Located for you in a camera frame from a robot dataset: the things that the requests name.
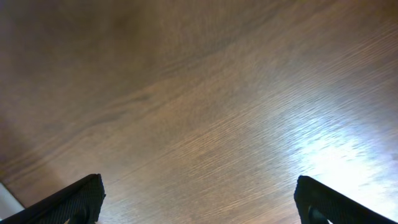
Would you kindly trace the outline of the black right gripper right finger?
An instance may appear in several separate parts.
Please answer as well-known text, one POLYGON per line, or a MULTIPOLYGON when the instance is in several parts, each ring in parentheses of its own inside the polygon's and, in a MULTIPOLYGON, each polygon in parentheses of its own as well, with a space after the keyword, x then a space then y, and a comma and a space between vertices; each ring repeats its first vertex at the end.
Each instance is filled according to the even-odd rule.
POLYGON ((397 224, 306 175, 297 179, 294 200, 302 224, 397 224))

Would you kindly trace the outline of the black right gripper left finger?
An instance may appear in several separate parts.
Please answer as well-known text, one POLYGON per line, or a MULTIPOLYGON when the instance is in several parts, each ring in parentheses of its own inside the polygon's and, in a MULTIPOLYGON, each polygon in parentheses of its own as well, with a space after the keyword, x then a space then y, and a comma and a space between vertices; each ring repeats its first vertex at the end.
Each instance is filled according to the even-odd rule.
POLYGON ((101 175, 90 174, 1 223, 95 224, 105 196, 101 175))

